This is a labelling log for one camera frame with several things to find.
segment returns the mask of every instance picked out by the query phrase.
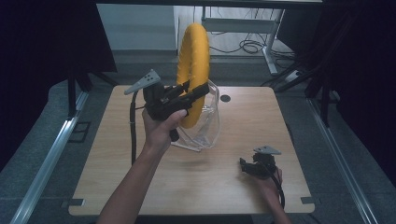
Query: transparent bag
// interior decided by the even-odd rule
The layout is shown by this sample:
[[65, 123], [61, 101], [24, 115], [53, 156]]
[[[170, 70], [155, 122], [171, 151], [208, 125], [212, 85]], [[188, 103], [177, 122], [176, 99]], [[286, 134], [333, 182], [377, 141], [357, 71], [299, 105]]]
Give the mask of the transparent bag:
[[197, 123], [189, 129], [178, 127], [177, 131], [180, 138], [172, 145], [201, 151], [216, 144], [220, 131], [219, 89], [210, 80], [208, 86], [209, 93], [205, 96], [205, 103]]

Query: dark curtain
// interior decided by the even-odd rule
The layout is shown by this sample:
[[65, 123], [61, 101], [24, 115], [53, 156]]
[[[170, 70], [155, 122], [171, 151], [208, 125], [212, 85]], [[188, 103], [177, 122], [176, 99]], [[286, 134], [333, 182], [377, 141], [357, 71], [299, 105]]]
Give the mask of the dark curtain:
[[366, 2], [336, 53], [332, 87], [340, 114], [396, 186], [396, 2]]
[[91, 0], [0, 1], [1, 168], [70, 73], [116, 72]]

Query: yellow foam ring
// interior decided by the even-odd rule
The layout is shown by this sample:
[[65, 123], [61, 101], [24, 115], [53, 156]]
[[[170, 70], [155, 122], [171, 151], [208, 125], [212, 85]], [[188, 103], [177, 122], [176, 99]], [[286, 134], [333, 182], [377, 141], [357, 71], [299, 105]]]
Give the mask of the yellow foam ring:
[[[187, 27], [181, 43], [177, 65], [177, 84], [190, 80], [189, 91], [209, 80], [209, 40], [206, 29], [199, 23]], [[201, 116], [205, 97], [197, 99], [189, 115], [180, 122], [183, 128], [193, 127]]]

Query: black cable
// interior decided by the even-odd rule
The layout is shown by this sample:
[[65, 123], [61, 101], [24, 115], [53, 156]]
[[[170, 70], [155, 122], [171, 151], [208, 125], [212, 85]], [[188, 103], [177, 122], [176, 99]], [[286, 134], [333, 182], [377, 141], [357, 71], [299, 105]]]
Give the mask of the black cable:
[[135, 111], [136, 111], [136, 96], [137, 91], [134, 92], [134, 96], [132, 97], [131, 107], [129, 109], [129, 125], [131, 128], [131, 164], [134, 164], [136, 160], [136, 122], [135, 122]]
[[280, 204], [282, 205], [282, 208], [285, 208], [285, 193], [283, 192], [282, 186], [280, 185], [280, 183], [278, 181], [278, 179], [280, 179], [279, 173], [277, 173], [277, 178], [278, 179], [276, 179], [274, 174], [272, 172], [270, 172], [265, 165], [263, 167], [265, 168], [267, 173], [270, 174], [271, 179], [273, 179], [273, 181], [274, 181], [274, 183], [276, 185], [277, 191], [279, 192]]

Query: wooden tabletop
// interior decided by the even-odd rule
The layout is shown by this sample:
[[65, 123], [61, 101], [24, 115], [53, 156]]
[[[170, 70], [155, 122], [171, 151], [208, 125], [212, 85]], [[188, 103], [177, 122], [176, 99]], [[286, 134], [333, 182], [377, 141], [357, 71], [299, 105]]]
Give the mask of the wooden tabletop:
[[[127, 88], [117, 86], [111, 94], [73, 197], [83, 199], [84, 204], [69, 206], [74, 216], [99, 215], [131, 166], [132, 97], [123, 94]], [[301, 200], [311, 194], [273, 90], [219, 87], [219, 94], [229, 95], [231, 101], [219, 101], [218, 142], [201, 152], [171, 146], [151, 182], [140, 215], [266, 213], [255, 183], [239, 165], [239, 158], [252, 162], [253, 149], [262, 146], [282, 152], [275, 159], [283, 170], [286, 212], [313, 212], [315, 206]], [[139, 94], [136, 106], [143, 104]], [[137, 155], [145, 140], [140, 114], [136, 113]]]

